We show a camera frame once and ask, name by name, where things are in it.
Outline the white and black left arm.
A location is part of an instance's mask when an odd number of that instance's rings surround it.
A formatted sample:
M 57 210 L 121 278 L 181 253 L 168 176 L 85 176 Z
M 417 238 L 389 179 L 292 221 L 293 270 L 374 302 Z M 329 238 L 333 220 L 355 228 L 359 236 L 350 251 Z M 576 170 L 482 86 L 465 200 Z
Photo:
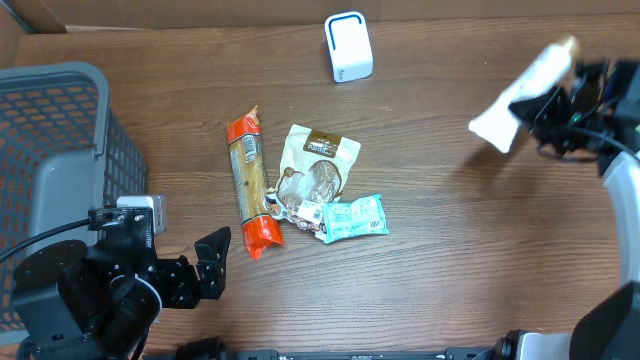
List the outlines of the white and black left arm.
M 195 242 L 198 261 L 190 264 L 184 256 L 158 258 L 150 208 L 92 209 L 78 224 L 102 239 L 51 244 L 14 272 L 12 301 L 28 332 L 27 356 L 137 358 L 163 309 L 193 309 L 225 289 L 227 227 Z

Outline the teal snack packet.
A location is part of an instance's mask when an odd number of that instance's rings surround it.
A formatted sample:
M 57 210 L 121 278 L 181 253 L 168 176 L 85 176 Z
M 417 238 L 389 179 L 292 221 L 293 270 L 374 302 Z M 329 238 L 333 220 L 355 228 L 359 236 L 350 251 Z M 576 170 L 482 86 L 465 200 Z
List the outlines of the teal snack packet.
M 322 207 L 322 214 L 322 230 L 318 238 L 325 244 L 389 233 L 379 194 L 359 198 L 351 203 L 326 203 Z

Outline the orange biscuit pack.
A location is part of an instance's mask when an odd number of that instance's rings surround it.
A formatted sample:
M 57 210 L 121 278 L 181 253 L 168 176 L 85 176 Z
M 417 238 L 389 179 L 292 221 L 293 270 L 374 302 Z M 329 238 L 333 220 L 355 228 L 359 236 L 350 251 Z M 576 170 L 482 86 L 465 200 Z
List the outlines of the orange biscuit pack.
M 263 160 L 259 106 L 227 123 L 226 136 L 244 245 L 253 260 L 273 245 L 283 245 L 278 221 L 265 205 L 268 190 Z

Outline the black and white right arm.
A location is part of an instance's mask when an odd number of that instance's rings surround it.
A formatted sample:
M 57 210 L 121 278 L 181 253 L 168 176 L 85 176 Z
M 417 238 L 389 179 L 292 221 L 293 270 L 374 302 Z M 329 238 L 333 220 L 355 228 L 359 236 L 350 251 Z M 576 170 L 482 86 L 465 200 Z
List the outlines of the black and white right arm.
M 639 356 L 639 64 L 572 64 L 539 57 L 469 128 L 503 153 L 525 128 L 551 158 L 589 152 L 612 203 L 619 288 L 569 333 L 513 330 L 482 359 L 636 359 Z

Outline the white tube with gold cap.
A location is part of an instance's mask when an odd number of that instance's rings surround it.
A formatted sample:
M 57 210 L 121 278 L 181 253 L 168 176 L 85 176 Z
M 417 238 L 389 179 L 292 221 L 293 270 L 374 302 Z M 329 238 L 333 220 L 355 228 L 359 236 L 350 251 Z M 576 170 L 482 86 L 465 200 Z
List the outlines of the white tube with gold cap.
M 469 122 L 468 129 L 501 153 L 508 153 L 520 127 L 509 106 L 547 93 L 567 74 L 578 53 L 579 42 L 573 35 L 548 45 L 492 105 Z

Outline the beige brown snack pouch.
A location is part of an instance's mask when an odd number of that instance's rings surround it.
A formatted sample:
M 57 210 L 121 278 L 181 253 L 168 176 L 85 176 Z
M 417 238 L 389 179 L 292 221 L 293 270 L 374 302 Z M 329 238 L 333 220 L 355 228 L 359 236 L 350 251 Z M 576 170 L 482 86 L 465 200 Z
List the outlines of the beige brown snack pouch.
M 340 200 L 360 150 L 357 141 L 294 124 L 285 139 L 278 181 L 265 195 L 269 214 L 324 240 L 323 207 Z

